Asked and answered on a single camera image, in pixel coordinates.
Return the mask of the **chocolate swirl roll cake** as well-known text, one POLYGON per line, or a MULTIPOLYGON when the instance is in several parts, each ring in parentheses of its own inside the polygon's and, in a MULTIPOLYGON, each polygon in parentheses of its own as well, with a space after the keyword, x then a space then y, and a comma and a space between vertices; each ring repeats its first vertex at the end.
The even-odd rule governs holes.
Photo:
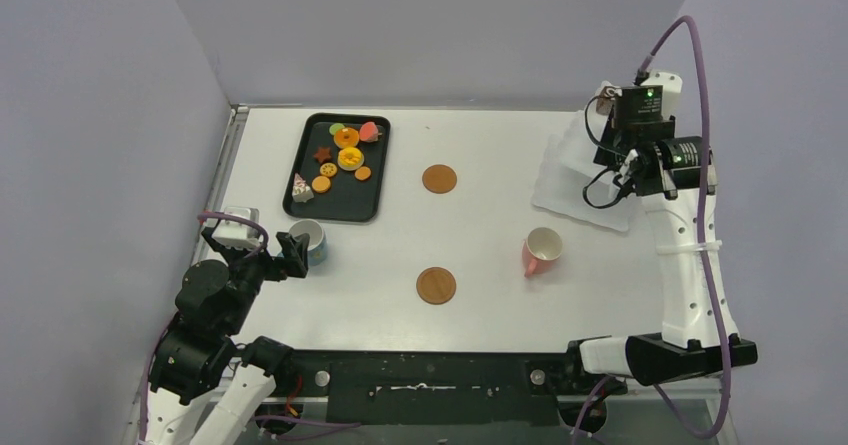
POLYGON ((595 112, 601 116, 608 116, 615 103, 615 98, 613 96, 598 96, 595 103, 595 112))

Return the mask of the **small orange biscuit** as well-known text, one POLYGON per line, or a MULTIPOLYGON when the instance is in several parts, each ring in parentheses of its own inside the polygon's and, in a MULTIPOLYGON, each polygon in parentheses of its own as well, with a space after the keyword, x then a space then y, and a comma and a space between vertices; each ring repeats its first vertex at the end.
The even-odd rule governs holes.
POLYGON ((372 171, 367 166, 361 166, 354 172, 354 177, 359 181, 367 181, 372 176, 372 171))

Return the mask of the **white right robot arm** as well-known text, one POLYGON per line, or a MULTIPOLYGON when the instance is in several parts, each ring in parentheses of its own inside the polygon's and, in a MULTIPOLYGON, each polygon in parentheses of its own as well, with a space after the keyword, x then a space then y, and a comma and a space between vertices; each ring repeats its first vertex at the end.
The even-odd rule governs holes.
POLYGON ((660 85, 609 88, 611 104, 595 163, 613 175, 618 204, 635 195, 653 233, 663 293, 657 333, 586 339, 562 365, 577 392, 602 374, 644 386, 715 375, 755 364, 758 349, 740 337, 724 293, 715 237, 717 176, 699 136, 676 137, 675 118, 662 113, 660 85))

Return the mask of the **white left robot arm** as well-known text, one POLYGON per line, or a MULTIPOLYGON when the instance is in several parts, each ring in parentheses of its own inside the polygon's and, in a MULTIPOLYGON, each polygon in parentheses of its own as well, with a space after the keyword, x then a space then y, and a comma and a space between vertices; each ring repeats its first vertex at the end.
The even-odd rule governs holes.
POLYGON ((214 232, 206 226, 201 235, 220 257, 186 270, 152 354, 140 444, 233 444, 266 398, 298 382, 292 347, 264 336, 238 347, 232 338, 265 282, 306 277, 309 236, 277 233, 282 253, 272 256, 265 232, 238 245, 214 232))

